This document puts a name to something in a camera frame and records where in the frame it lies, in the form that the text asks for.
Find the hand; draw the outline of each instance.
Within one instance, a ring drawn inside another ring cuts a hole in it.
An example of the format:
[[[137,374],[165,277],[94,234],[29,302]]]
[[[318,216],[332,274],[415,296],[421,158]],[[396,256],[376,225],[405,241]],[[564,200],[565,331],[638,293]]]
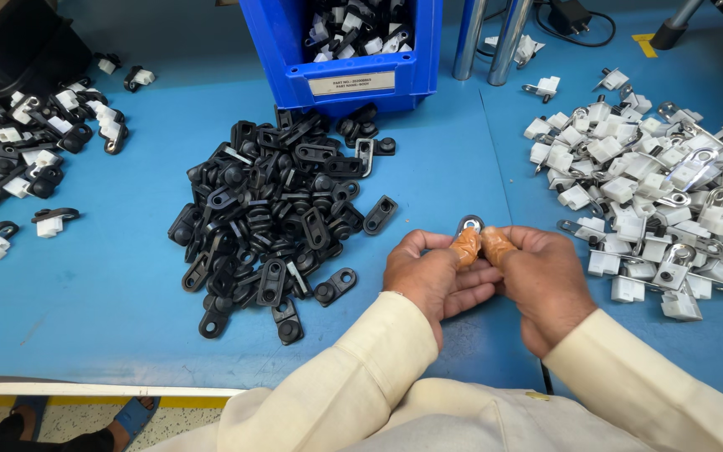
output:
[[[568,238],[525,226],[507,226],[502,231],[518,249],[501,259],[504,283],[500,289],[523,314],[523,344],[542,359],[597,306]]]
[[[479,259],[456,271],[459,254],[448,249],[454,239],[417,229],[409,232],[387,257],[384,290],[402,293],[426,316],[437,348],[443,348],[439,321],[488,300],[496,293],[501,272]],[[425,255],[420,254],[430,249]]]

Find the pile of black parts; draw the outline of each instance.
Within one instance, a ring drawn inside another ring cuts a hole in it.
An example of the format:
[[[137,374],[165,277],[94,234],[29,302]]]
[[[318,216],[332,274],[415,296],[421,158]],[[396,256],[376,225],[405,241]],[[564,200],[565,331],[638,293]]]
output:
[[[86,120],[100,121],[106,153],[121,151],[125,116],[107,108],[108,99],[90,84],[80,76],[46,98],[16,92],[0,99],[0,204],[11,196],[52,196],[65,176],[61,152],[77,154],[93,136]]]
[[[316,0],[303,45],[315,62],[411,51],[415,29],[403,0]]]
[[[203,337],[222,334],[234,306],[256,304],[271,308],[281,343],[292,344],[303,328],[289,295],[315,296],[326,307],[356,284],[356,272],[348,268],[315,290],[308,276],[339,256],[351,234],[381,231],[397,209],[383,196],[364,216],[352,202],[359,193],[356,178],[369,174],[373,157],[395,155],[395,140],[372,138],[376,112],[375,104],[367,104],[337,124],[361,158],[346,157],[341,143],[327,137],[327,116],[311,109],[297,118],[276,107],[276,126],[237,122],[231,142],[186,172],[194,202],[183,207],[168,236],[186,247],[191,264],[183,289],[208,291],[198,328]]]

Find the pile of assembled parts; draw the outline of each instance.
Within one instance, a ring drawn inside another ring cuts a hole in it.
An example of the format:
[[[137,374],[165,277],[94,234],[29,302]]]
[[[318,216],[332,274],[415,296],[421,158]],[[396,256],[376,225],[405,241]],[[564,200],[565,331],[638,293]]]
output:
[[[208,291],[200,334],[222,334],[234,306],[267,306],[284,345],[303,337],[291,294],[314,296],[329,306],[356,285],[356,272],[338,270],[314,289],[308,276],[342,242],[364,230],[373,236],[397,210],[382,196],[363,215],[353,199],[373,159],[395,155],[395,140],[374,139],[375,104],[358,108],[336,125],[352,156],[329,138],[331,120],[312,109],[299,118],[275,109],[277,126],[239,121],[231,142],[220,144],[203,163],[189,169],[194,196],[169,228],[169,239],[186,247],[191,264],[183,275],[187,292]]]
[[[403,0],[316,0],[306,50],[314,62],[411,51],[415,29]]]
[[[701,320],[698,299],[723,290],[723,127],[712,134],[702,116],[635,94],[628,77],[605,70],[599,86],[618,89],[570,115],[536,118],[524,135],[535,141],[535,174],[548,168],[549,190],[592,216],[557,227],[588,241],[588,273],[615,275],[612,299],[640,302],[663,294],[663,313]],[[605,232],[609,223],[611,232]]]
[[[88,77],[80,77],[47,98],[15,92],[8,105],[0,104],[0,204],[11,196],[52,196],[65,176],[61,152],[77,154],[93,136],[86,120],[99,122],[106,153],[121,152],[128,134],[125,115],[108,108],[108,99],[90,84]],[[38,235],[55,236],[63,230],[63,221],[79,216],[68,212],[74,209],[65,210],[36,213],[34,223],[51,219],[39,225]],[[0,223],[0,259],[10,247],[6,239],[15,231],[14,223]]]

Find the blue plastic bin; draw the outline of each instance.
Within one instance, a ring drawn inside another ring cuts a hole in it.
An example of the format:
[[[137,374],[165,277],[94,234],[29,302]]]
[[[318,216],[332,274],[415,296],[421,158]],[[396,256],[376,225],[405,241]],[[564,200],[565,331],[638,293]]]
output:
[[[437,92],[443,2],[408,3],[415,25],[413,51],[314,63],[303,48],[312,22],[312,16],[306,17],[305,0],[239,1],[278,107],[316,107],[332,117],[345,116],[370,101],[378,111],[410,110],[418,100]],[[319,80],[328,77],[337,78]],[[383,88],[364,88],[371,83]],[[331,91],[326,88],[331,85],[359,90],[323,93]]]

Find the yellow floor marking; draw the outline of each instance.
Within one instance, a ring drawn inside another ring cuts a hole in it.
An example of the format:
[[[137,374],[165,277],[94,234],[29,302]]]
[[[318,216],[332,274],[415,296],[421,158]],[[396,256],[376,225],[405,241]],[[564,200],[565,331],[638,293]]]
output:
[[[228,397],[162,397],[162,408],[223,408]],[[53,395],[49,397],[49,406],[68,405],[124,405],[130,397]],[[13,406],[15,395],[0,395],[0,406]]]
[[[651,38],[654,37],[654,33],[649,33],[647,35],[632,35],[632,38],[640,45],[640,50],[644,51],[646,58],[657,58],[657,52],[655,52],[655,49],[651,46],[651,44],[649,44]]]

